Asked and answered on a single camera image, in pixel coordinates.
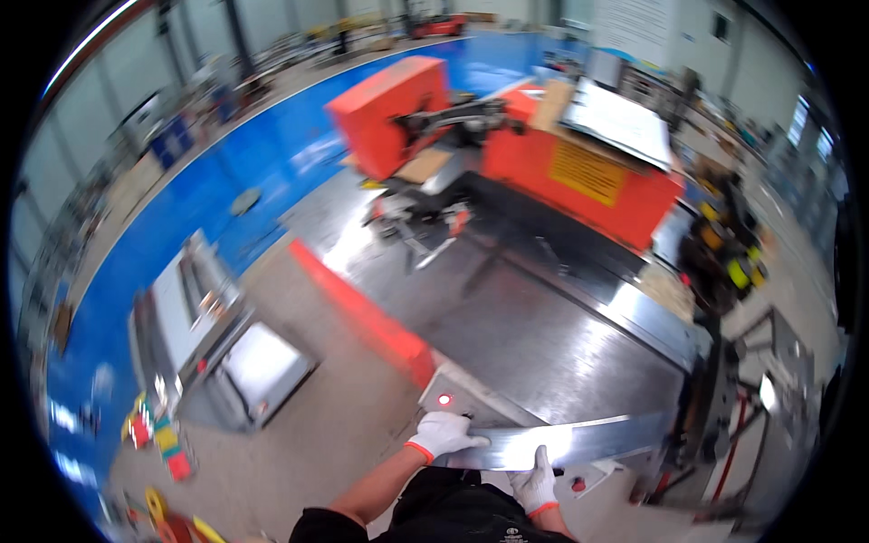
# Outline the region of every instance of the window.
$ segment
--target window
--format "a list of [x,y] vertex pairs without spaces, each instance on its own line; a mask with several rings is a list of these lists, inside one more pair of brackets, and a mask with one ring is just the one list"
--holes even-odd
[[820,155],[820,159],[826,162],[826,158],[830,155],[830,151],[833,150],[833,138],[830,137],[830,133],[826,131],[826,129],[820,130],[820,136],[818,136],[818,154]]
[[727,31],[730,29],[730,21],[720,13],[715,14],[712,23],[713,36],[717,37],[722,42],[727,42]]
[[797,108],[793,111],[793,121],[791,121],[791,129],[787,131],[787,139],[793,146],[799,145],[799,137],[803,135],[803,128],[806,126],[806,118],[809,115],[809,104],[802,96],[797,101]]

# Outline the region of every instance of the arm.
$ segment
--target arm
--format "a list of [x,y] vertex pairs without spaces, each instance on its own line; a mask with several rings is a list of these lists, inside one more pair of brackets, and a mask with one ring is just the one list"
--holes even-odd
[[546,452],[540,445],[534,452],[534,469],[527,472],[511,472],[507,476],[513,487],[513,497],[525,509],[531,524],[540,530],[557,532],[578,541],[567,530],[558,500],[555,498],[555,473]]
[[457,414],[426,414],[401,451],[368,472],[328,508],[365,527],[389,508],[417,469],[441,454],[488,445],[484,437],[468,436],[470,424],[470,419]]
[[558,506],[544,509],[535,516],[530,517],[530,520],[535,528],[546,530],[547,532],[557,532],[574,541],[579,541],[567,529],[567,524],[564,523],[564,517],[561,516],[561,509]]
[[402,447],[401,451],[359,479],[328,508],[365,526],[389,508],[410,476],[426,463],[425,454],[412,447]]

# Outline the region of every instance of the black shirt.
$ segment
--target black shirt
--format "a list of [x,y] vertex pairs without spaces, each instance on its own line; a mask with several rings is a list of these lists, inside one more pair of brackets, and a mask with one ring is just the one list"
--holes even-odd
[[[539,530],[515,502],[491,485],[456,488],[415,516],[372,541],[420,543],[571,543],[560,533]],[[362,543],[368,532],[348,517],[319,507],[305,509],[289,543]]]

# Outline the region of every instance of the paper sheet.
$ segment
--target paper sheet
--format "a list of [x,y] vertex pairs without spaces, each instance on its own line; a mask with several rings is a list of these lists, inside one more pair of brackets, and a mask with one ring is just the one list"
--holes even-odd
[[580,79],[576,94],[561,121],[572,129],[670,171],[667,124],[654,112],[594,84]]

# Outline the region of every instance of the yellow warning label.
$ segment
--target yellow warning label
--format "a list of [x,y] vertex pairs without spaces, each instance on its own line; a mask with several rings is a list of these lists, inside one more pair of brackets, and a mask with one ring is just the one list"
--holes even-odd
[[619,199],[625,170],[582,147],[558,142],[549,177],[611,208]]

